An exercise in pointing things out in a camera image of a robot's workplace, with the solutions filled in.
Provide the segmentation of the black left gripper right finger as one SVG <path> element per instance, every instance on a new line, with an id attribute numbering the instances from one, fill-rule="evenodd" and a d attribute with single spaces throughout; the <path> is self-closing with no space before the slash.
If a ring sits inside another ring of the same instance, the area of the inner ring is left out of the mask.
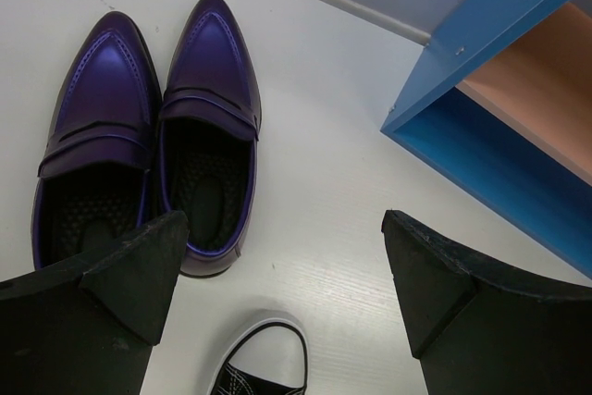
<path id="1" fill-rule="evenodd" d="M 503 263 L 400 210 L 381 230 L 429 393 L 590 392 L 590 288 Z"/>

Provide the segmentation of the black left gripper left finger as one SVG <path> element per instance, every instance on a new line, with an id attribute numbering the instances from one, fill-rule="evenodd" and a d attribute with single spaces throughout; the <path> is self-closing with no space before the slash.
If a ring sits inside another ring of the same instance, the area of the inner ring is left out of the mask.
<path id="1" fill-rule="evenodd" d="M 187 239 L 187 219 L 173 211 L 2 282 L 2 393 L 139 393 Z"/>

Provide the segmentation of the purple loafer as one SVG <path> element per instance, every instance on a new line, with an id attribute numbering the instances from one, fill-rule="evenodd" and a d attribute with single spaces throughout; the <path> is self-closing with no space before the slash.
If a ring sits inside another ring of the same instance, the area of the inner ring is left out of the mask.
<path id="1" fill-rule="evenodd" d="M 200 0 L 171 60 L 158 113 L 154 203 L 189 235 L 181 274 L 210 278 L 240 257 L 253 206 L 262 110 L 240 26 L 224 0 Z"/>
<path id="2" fill-rule="evenodd" d="M 142 33 L 126 14 L 102 16 L 56 99 L 31 218 L 35 268 L 100 246 L 149 214 L 161 91 Z"/>

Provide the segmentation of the black sneaker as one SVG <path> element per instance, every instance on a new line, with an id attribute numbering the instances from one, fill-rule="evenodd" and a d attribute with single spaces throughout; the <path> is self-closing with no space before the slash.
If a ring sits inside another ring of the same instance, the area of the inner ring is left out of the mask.
<path id="1" fill-rule="evenodd" d="M 304 394 L 309 348 L 294 316 L 257 310 L 214 344 L 198 394 Z"/>

